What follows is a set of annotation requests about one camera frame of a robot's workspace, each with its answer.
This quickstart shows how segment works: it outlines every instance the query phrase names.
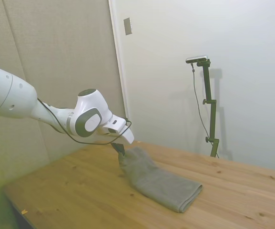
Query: wood grain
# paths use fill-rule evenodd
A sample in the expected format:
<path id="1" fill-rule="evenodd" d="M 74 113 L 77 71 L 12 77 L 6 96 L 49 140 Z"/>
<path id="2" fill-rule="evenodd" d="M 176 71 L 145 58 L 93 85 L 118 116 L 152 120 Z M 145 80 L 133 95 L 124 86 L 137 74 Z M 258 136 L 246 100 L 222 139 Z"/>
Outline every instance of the wood grain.
<path id="1" fill-rule="evenodd" d="M 156 163 L 203 183 L 181 214 L 132 189 L 110 146 L 87 146 L 7 185 L 38 229 L 275 229 L 275 171 L 135 142 Z"/>

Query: gray towel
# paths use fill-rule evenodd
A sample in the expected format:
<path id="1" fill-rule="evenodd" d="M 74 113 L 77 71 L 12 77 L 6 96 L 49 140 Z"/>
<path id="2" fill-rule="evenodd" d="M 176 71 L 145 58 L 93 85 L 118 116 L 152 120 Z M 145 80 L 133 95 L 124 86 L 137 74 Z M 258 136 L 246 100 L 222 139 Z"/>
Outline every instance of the gray towel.
<path id="1" fill-rule="evenodd" d="M 145 196 L 176 212 L 185 212 L 202 185 L 156 166 L 139 147 L 118 154 L 120 168 L 130 184 Z"/>

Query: white wall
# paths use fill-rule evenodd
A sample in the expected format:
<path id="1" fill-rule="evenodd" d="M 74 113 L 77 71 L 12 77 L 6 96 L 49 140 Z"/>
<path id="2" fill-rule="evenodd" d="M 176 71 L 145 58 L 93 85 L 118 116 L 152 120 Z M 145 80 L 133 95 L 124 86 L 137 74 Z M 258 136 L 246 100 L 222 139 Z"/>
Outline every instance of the white wall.
<path id="1" fill-rule="evenodd" d="M 118 0 L 114 16 L 136 139 L 210 154 L 190 56 L 207 54 L 219 154 L 275 169 L 275 1 Z M 123 19 L 133 34 L 125 36 Z M 200 102 L 205 97 L 196 71 Z M 210 107 L 201 106 L 209 128 Z"/>

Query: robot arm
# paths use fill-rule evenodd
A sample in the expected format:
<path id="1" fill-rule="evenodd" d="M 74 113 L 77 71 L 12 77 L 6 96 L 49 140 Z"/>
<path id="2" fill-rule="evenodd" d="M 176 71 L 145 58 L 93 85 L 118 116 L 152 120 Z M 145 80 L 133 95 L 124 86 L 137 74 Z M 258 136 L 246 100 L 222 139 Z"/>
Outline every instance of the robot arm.
<path id="1" fill-rule="evenodd" d="M 96 140 L 111 141 L 122 134 L 115 143 L 131 144 L 134 140 L 126 120 L 112 114 L 98 90 L 80 92 L 74 109 L 56 108 L 38 100 L 36 90 L 29 83 L 1 69 L 0 116 L 30 117 L 51 125 L 60 133 L 66 130 L 73 136 L 89 137 L 95 134 Z"/>

